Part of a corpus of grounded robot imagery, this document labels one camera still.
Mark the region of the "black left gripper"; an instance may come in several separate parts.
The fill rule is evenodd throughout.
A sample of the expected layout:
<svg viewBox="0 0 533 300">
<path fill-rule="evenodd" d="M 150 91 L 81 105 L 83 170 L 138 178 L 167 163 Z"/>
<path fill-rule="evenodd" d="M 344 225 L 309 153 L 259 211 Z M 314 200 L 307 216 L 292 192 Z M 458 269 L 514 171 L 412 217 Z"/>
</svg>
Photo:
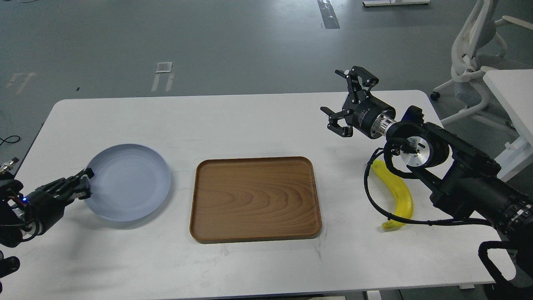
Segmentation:
<svg viewBox="0 0 533 300">
<path fill-rule="evenodd" d="M 40 186 L 25 196 L 32 211 L 37 234 L 44 234 L 65 212 L 65 207 L 75 199 L 85 200 L 91 196 L 90 179 L 95 176 L 92 168 L 85 168 L 67 178 L 60 178 Z"/>
</svg>

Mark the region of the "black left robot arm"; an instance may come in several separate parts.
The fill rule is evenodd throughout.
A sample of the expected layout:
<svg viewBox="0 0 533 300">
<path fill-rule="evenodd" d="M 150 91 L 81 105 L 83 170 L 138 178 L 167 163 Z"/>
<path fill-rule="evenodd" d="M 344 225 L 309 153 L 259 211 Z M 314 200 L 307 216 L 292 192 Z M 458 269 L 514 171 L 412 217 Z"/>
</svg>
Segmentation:
<svg viewBox="0 0 533 300">
<path fill-rule="evenodd" d="M 91 196 L 91 168 L 82 169 L 68 178 L 59 178 L 23 195 L 23 184 L 11 170 L 17 164 L 13 158 L 1 165 L 0 185 L 0 241 L 15 248 L 46 233 L 65 213 L 74 200 Z"/>
</svg>

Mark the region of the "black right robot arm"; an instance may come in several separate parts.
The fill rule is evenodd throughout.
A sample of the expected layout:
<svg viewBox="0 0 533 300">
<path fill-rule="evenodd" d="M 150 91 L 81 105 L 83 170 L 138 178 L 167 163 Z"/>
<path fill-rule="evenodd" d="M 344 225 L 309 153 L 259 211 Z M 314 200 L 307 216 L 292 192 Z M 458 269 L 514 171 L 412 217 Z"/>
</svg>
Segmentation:
<svg viewBox="0 0 533 300">
<path fill-rule="evenodd" d="M 501 166 L 485 152 L 431 122 L 424 121 L 421 108 L 411 105 L 400 121 L 395 109 L 371 93 L 379 79 L 363 67 L 335 70 L 348 86 L 340 112 L 327 107 L 328 129 L 348 138 L 354 129 L 370 139 L 385 138 L 367 162 L 364 188 L 371 205 L 388 220 L 413 225 L 486 225 L 506 237 L 505 241 L 485 241 L 478 258 L 495 281 L 498 293 L 508 292 L 519 300 L 531 300 L 532 287 L 516 287 L 505 279 L 488 256 L 491 249 L 514 250 L 516 264 L 532 276 L 532 199 L 497 178 Z M 431 190 L 434 207 L 447 213 L 449 220 L 409 220 L 379 207 L 368 190 L 371 164 L 384 156 L 385 167 L 403 179 L 419 179 Z"/>
</svg>

